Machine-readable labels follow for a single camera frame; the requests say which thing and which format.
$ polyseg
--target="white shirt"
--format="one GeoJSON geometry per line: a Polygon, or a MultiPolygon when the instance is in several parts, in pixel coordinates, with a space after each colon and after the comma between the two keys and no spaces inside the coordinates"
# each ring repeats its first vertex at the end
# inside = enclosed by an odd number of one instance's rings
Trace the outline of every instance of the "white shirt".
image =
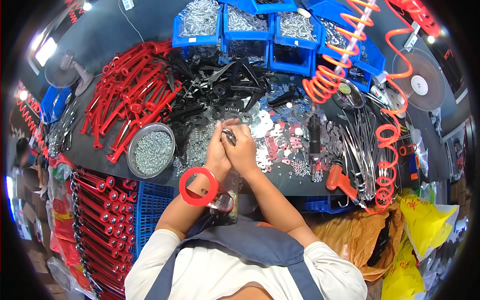
{"type": "MultiPolygon", "coordinates": [[[[126,300],[144,300],[163,265],[180,243],[167,229],[155,231],[125,278],[126,300]]],[[[305,263],[325,300],[360,300],[367,286],[360,270],[341,259],[325,243],[305,248],[305,263]]],[[[217,300],[243,286],[261,285],[274,300],[302,299],[286,267],[244,264],[218,249],[184,248],[175,260],[169,299],[217,300]]]]}

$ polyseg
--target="forearm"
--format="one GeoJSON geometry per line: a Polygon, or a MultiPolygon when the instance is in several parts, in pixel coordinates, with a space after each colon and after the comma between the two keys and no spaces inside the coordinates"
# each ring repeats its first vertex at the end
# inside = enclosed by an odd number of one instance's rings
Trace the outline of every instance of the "forearm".
{"type": "Polygon", "coordinates": [[[252,171],[244,178],[255,194],[262,214],[268,223],[283,232],[307,226],[300,213],[260,169],[252,171]]]}
{"type": "MultiPolygon", "coordinates": [[[[219,176],[217,174],[215,175],[219,180],[223,180],[224,178],[224,176],[219,176]]],[[[203,195],[202,189],[208,190],[209,187],[210,184],[208,182],[208,178],[203,174],[198,174],[198,176],[188,186],[188,189],[199,195],[203,195]]],[[[172,202],[163,212],[155,230],[161,228],[168,229],[173,231],[180,240],[183,240],[185,239],[185,236],[189,232],[190,228],[192,228],[194,223],[203,214],[204,210],[204,206],[190,205],[183,200],[181,195],[178,195],[172,200],[172,202]]]]}

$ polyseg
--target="stainless steel bowl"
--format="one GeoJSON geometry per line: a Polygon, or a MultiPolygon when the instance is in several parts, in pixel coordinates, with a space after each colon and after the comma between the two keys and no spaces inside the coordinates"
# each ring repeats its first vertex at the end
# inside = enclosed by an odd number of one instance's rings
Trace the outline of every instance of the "stainless steel bowl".
{"type": "Polygon", "coordinates": [[[361,94],[360,90],[353,84],[353,82],[349,81],[348,79],[342,78],[341,83],[348,85],[351,89],[351,103],[345,101],[341,96],[341,92],[337,91],[335,94],[332,94],[333,101],[340,107],[341,109],[353,109],[353,108],[362,108],[365,105],[365,98],[361,94]]]}
{"type": "Polygon", "coordinates": [[[165,125],[163,123],[148,124],[148,125],[144,126],[143,128],[141,128],[133,136],[132,140],[130,141],[130,145],[128,145],[128,150],[127,150],[128,167],[130,168],[130,171],[132,171],[132,173],[135,174],[135,176],[137,176],[137,177],[140,177],[140,178],[143,178],[143,179],[155,177],[158,174],[160,174],[163,170],[165,170],[165,168],[168,167],[171,164],[174,151],[175,151],[175,136],[173,135],[172,129],[170,129],[170,127],[168,127],[167,125],[165,125]],[[168,133],[170,135],[171,139],[172,139],[172,151],[170,151],[170,153],[169,153],[169,159],[170,159],[169,163],[165,164],[163,166],[163,168],[160,169],[160,171],[158,171],[154,174],[145,175],[142,172],[140,172],[139,169],[137,168],[137,164],[135,162],[134,152],[135,152],[135,149],[137,148],[138,141],[141,140],[141,138],[143,138],[145,135],[147,135],[151,132],[166,132],[166,133],[168,133]]]}

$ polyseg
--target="person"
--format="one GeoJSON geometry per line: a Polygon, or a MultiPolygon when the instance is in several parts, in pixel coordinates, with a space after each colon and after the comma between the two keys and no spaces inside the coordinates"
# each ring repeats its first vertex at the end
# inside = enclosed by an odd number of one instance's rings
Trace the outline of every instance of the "person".
{"type": "Polygon", "coordinates": [[[21,138],[16,145],[16,160],[20,167],[25,187],[31,192],[43,195],[48,186],[48,171],[44,167],[44,156],[33,155],[26,138],[21,138]]]}
{"type": "MultiPolygon", "coordinates": [[[[185,239],[205,208],[177,196],[125,278],[126,300],[366,299],[359,269],[321,242],[257,167],[250,129],[238,123],[217,122],[204,167],[219,182],[235,168],[268,224],[212,226],[185,239]],[[224,128],[234,133],[235,146],[224,128]]],[[[201,194],[208,187],[199,174],[188,189],[201,194]]]]}

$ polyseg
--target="green cap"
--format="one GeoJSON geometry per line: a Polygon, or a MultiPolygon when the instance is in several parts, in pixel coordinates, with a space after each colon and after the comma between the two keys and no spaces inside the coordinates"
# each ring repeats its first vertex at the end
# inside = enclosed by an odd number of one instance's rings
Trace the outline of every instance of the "green cap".
{"type": "Polygon", "coordinates": [[[350,93],[352,92],[352,89],[345,83],[341,83],[338,86],[338,90],[345,95],[350,95],[350,93]]]}

